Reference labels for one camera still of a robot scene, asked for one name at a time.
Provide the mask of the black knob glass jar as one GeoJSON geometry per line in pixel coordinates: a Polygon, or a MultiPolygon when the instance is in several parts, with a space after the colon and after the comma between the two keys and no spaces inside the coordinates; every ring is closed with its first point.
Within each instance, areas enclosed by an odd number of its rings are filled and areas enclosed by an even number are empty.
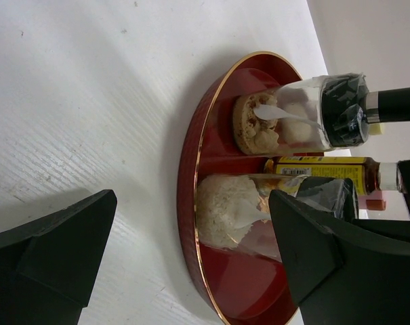
{"type": "Polygon", "coordinates": [[[365,75],[323,75],[242,95],[232,111],[239,149],[291,156],[363,145],[372,125],[410,122],[410,87],[370,91],[365,75]]]}

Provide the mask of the yellow label bottle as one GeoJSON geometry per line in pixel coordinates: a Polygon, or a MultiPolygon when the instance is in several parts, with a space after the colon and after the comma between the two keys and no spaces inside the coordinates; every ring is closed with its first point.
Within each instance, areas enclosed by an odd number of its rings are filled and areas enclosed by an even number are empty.
{"type": "Polygon", "coordinates": [[[403,191],[401,172],[395,162],[377,162],[355,156],[283,156],[267,160],[266,173],[351,179],[356,192],[403,191]]]}

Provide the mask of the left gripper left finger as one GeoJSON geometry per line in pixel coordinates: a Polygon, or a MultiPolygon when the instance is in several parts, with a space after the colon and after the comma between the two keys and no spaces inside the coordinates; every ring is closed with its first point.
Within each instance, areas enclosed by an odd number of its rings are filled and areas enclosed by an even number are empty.
{"type": "Polygon", "coordinates": [[[77,324],[117,207],[102,190],[0,233],[0,324],[77,324]]]}

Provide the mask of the pink cap spice jar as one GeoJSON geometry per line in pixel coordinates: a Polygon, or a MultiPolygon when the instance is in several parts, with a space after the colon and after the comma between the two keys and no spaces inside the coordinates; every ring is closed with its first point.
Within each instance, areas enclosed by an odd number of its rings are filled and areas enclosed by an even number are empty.
{"type": "Polygon", "coordinates": [[[385,211],[386,200],[382,191],[376,190],[369,195],[358,195],[358,207],[368,211],[385,211]]]}

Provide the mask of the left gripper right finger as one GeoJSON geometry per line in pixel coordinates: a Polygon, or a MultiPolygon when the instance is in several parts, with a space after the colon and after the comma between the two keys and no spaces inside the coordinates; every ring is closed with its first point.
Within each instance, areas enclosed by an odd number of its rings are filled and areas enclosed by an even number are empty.
{"type": "Polygon", "coordinates": [[[278,190],[269,206],[305,324],[410,324],[410,221],[347,222],[278,190]]]}

